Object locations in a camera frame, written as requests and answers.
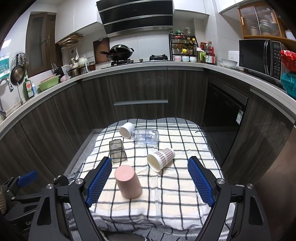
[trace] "plaid cloth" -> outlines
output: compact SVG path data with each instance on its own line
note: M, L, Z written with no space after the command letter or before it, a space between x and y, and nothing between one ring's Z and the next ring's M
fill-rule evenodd
M121 137L119 128L126 122L133 123L136 128L158 130L158 144L149 146ZM210 208L196 190L187 170L187 160L197 156L216 178L223 177L209 151L203 131L193 122L179 118L117 122L98 136L93 152L81 165L75 178L84 178L88 171L96 168L100 160L109 155L109 141L114 139L122 139L127 160L113 163L98 202L90 208L97 226L110 232L132 232L150 240L195 240ZM176 156L156 173L147 164L147 155L166 147L172 148ZM114 177L114 171L120 165L130 165L135 169L143 187L138 198L130 200L121 195ZM75 226L70 208L66 211L70 225ZM227 238L233 213L234 204L231 204L221 240Z

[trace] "microwave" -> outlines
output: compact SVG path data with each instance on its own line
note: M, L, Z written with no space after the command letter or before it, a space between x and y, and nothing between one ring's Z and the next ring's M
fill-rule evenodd
M279 51L286 49L281 42L269 39L240 40L239 66L281 81L281 76L287 72L287 69L281 62Z

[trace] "wok handle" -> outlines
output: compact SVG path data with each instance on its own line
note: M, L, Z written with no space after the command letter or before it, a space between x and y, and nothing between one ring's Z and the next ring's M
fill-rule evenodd
M110 53L106 52L106 51L101 51L101 54L105 54L105 55L111 55Z

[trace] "spice rack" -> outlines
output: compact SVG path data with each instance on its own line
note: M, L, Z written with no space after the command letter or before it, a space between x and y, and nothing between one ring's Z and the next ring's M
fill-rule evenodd
M197 44L197 41L196 41L196 37L195 37L195 35L193 35L193 36L190 36L190 35L181 35L184 39L183 40L185 40L185 39L187 39L188 37L190 38L190 39L192 39L192 38L195 38L195 44L190 44L190 43L186 43L186 45L190 45L190 46L193 46L193 54L192 55L190 55L190 54L182 54L182 53L174 53L173 51L174 51L174 49L173 49L173 45L178 45L178 44L182 44L182 43L179 43L179 42L175 42L175 43L173 43L172 42L172 37L175 39L175 36L180 36L180 35L176 35L176 34L169 34L168 35L168 42L169 42L169 49L170 49L170 60L171 61L173 61L174 59L173 59L173 56L174 55L179 55L179 56L195 56L195 57L197 57L197 51L196 51L196 48L198 47L198 44Z

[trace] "dishwasher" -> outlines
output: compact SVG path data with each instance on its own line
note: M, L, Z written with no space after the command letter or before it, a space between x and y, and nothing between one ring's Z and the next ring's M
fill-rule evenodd
M220 166L239 131L248 97L213 78L209 79L202 130Z

